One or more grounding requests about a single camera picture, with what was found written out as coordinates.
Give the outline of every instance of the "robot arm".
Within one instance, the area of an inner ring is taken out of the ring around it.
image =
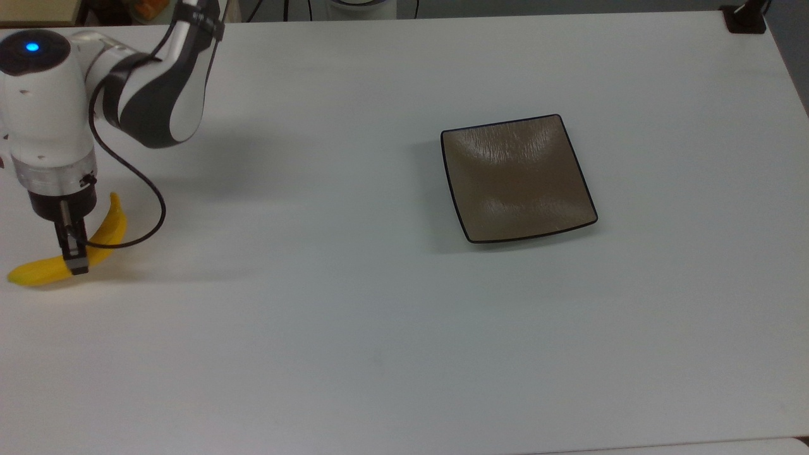
[[[0,41],[11,167],[34,211],[54,223],[73,274],[88,272],[83,219],[95,207],[88,97],[94,112],[147,147],[187,140],[202,117],[221,11],[218,0],[178,2],[162,60],[95,32],[67,39],[25,30]]]

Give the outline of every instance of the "brown plate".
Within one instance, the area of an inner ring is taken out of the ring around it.
[[[558,115],[443,131],[441,148],[472,243],[549,236],[599,218]]]

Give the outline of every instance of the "black mount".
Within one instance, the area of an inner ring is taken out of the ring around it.
[[[761,35],[767,31],[761,9],[767,0],[748,0],[742,6],[720,6],[730,33]]]

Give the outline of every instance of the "floor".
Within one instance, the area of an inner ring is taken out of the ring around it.
[[[261,0],[239,0],[242,17]],[[707,11],[741,0],[420,0],[418,18],[557,15],[642,11]],[[324,0],[311,0],[314,20],[325,20]],[[398,0],[399,19],[413,17],[416,0]],[[253,22],[281,21],[282,0],[263,0]],[[309,20],[307,0],[290,0],[289,20]],[[773,0],[767,21],[809,115],[809,0]]]

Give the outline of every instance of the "cable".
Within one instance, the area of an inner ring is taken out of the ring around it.
[[[172,35],[175,25],[176,21],[173,20],[170,24],[168,24],[166,33],[163,34],[163,38],[160,39],[160,42],[155,46],[154,49],[152,49],[149,55],[145,56],[143,59],[136,62],[132,66],[132,68],[129,70],[130,74],[135,68],[142,66],[147,62],[159,60],[156,57],[157,53],[160,52],[160,49],[162,49],[163,46],[166,44],[166,42],[168,42],[168,38]],[[107,79],[102,79],[101,82],[97,86],[95,86],[95,90],[93,90],[93,94],[90,96],[90,102],[88,103],[88,110],[87,110],[87,120],[88,123],[90,123],[90,131],[93,133],[93,138],[95,139],[95,141],[101,146],[101,148],[104,149],[104,151],[106,151],[113,159],[115,159],[115,161],[123,164],[125,168],[127,168],[133,174],[135,174],[141,180],[143,180],[144,183],[146,183],[146,185],[148,185],[149,188],[151,188],[151,190],[155,193],[155,196],[157,196],[157,200],[160,203],[160,219],[158,220],[157,224],[143,236],[140,236],[135,240],[115,245],[97,244],[87,239],[83,239],[76,234],[72,226],[67,226],[66,230],[68,235],[73,237],[77,242],[79,242],[82,245],[91,246],[93,248],[98,249],[121,249],[137,245],[143,242],[144,240],[148,239],[149,237],[152,237],[163,226],[163,222],[166,220],[167,208],[166,208],[166,201],[165,199],[163,199],[163,195],[160,193],[160,190],[157,188],[157,186],[151,180],[149,180],[149,177],[145,176],[143,172],[138,171],[132,164],[129,164],[125,159],[121,158],[117,153],[112,151],[112,148],[110,148],[107,145],[107,143],[105,143],[104,140],[102,140],[101,137],[99,136],[99,132],[95,127],[95,102],[98,100],[99,94],[101,93],[101,90],[104,88],[104,85],[106,85],[106,83]]]
[[[98,130],[95,128],[95,115],[94,115],[93,107],[95,106],[95,101],[98,99],[98,95],[99,95],[99,93],[101,93],[101,89],[104,87],[104,84],[106,83],[106,81],[107,81],[107,79],[102,80],[101,83],[99,83],[99,85],[95,88],[95,90],[93,91],[92,96],[90,97],[90,112],[89,112],[90,113],[90,119],[89,119],[90,120],[90,131],[93,133],[93,138],[95,138],[97,143],[101,146],[101,148],[104,149],[104,151],[106,151],[112,158],[114,158],[115,161],[117,161],[118,163],[123,164],[125,168],[130,170],[136,176],[140,177],[140,179],[143,180],[144,183],[146,183],[149,186],[149,188],[151,188],[151,190],[155,193],[155,196],[157,196],[157,200],[160,203],[160,219],[158,220],[157,224],[150,231],[148,231],[146,234],[144,234],[143,236],[140,236],[139,238],[137,238],[135,240],[131,240],[131,241],[128,241],[128,242],[124,242],[124,243],[121,243],[121,244],[115,244],[115,245],[98,244],[98,243],[95,243],[95,242],[80,238],[79,236],[76,235],[76,233],[74,232],[72,226],[68,226],[66,229],[67,229],[67,233],[71,237],[76,239],[76,241],[79,242],[80,244],[83,244],[83,245],[86,245],[86,246],[91,246],[93,248],[99,248],[99,249],[121,249],[121,248],[128,248],[130,246],[137,245],[137,244],[143,242],[144,240],[148,239],[149,237],[152,237],[163,226],[163,222],[166,220],[166,201],[165,201],[165,199],[163,199],[163,195],[160,193],[160,190],[157,188],[157,186],[151,180],[149,180],[149,177],[145,176],[143,174],[143,172],[138,171],[132,164],[129,164],[125,159],[121,158],[117,153],[112,151],[112,149],[101,139],[101,137],[99,136]]]
[[[262,3],[263,1],[264,1],[264,0],[258,0],[258,3],[256,3],[256,7],[255,7],[255,8],[253,8],[253,12],[252,12],[252,13],[250,13],[250,16],[248,17],[248,20],[247,20],[248,22],[252,22],[252,18],[253,18],[253,16],[255,16],[255,15],[256,15],[256,11],[258,11],[258,7],[259,7],[259,6],[261,6],[261,3]]]

